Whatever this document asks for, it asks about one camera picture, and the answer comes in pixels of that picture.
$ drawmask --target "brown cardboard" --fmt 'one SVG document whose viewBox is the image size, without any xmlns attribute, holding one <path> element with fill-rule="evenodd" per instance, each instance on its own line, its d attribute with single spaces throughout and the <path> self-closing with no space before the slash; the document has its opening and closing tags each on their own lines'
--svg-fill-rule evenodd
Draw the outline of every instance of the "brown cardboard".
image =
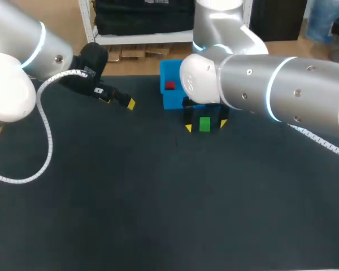
<svg viewBox="0 0 339 271">
<path fill-rule="evenodd" d="M 143 62 L 146 59 L 146 45 L 123 45 L 121 57 L 123 60 Z"/>
<path fill-rule="evenodd" d="M 122 45 L 108 45 L 108 62 L 120 62 L 122 55 Z"/>
<path fill-rule="evenodd" d="M 149 44 L 146 48 L 146 57 L 162 59 L 170 53 L 172 46 L 172 43 Z"/>
</svg>

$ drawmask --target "yellow tip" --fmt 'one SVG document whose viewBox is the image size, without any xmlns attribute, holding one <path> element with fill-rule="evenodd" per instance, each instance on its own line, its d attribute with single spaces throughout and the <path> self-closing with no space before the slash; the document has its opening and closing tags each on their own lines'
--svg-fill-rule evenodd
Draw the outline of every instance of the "yellow tip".
<svg viewBox="0 0 339 271">
<path fill-rule="evenodd" d="M 131 99 L 131 101 L 129 102 L 127 108 L 128 108 L 129 110 L 133 110 L 135 104 L 136 104 L 136 102 L 135 102 L 133 99 Z"/>
<path fill-rule="evenodd" d="M 99 98 L 99 100 L 102 100 L 102 101 L 104 101 L 104 102 L 106 102 L 105 100 L 103 100 L 102 98 Z M 111 100 L 109 100 L 108 102 L 106 102 L 106 103 L 110 103 L 111 102 Z"/>
<path fill-rule="evenodd" d="M 192 124 L 186 125 L 186 128 L 190 133 L 192 132 Z"/>
<path fill-rule="evenodd" d="M 222 128 L 222 127 L 226 124 L 226 122 L 227 122 L 227 120 L 222 120 L 222 121 L 221 121 L 221 126 L 220 126 L 220 127 Z"/>
</svg>

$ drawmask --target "blue box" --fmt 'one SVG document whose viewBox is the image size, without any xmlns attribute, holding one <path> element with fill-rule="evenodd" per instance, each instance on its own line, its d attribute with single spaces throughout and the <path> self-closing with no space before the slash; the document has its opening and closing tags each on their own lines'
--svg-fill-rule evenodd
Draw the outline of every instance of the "blue box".
<svg viewBox="0 0 339 271">
<path fill-rule="evenodd" d="M 160 92 L 163 96 L 163 108 L 165 110 L 183 109 L 183 98 L 187 95 L 181 85 L 181 64 L 182 60 L 163 60 L 160 63 Z M 176 84 L 175 90 L 166 90 L 166 82 L 174 82 Z"/>
</svg>

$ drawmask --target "black mat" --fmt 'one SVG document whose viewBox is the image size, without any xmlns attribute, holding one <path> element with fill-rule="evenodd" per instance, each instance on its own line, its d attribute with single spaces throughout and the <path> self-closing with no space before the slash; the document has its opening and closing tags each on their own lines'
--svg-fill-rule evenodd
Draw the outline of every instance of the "black mat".
<svg viewBox="0 0 339 271">
<path fill-rule="evenodd" d="M 339 156 L 242 112 L 189 134 L 158 77 L 107 80 L 135 111 L 44 93 L 54 156 L 32 183 L 0 182 L 0 271 L 339 268 Z M 46 152 L 35 110 L 4 128 L 0 173 L 28 177 Z"/>
</svg>

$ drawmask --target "green block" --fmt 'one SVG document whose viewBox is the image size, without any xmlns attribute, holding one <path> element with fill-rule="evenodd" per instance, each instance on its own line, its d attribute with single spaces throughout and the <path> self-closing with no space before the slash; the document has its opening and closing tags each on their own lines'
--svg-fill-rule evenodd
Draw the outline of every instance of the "green block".
<svg viewBox="0 0 339 271">
<path fill-rule="evenodd" d="M 200 117 L 199 118 L 199 131 L 200 132 L 210 132 L 211 131 L 211 118 L 210 117 Z"/>
</svg>

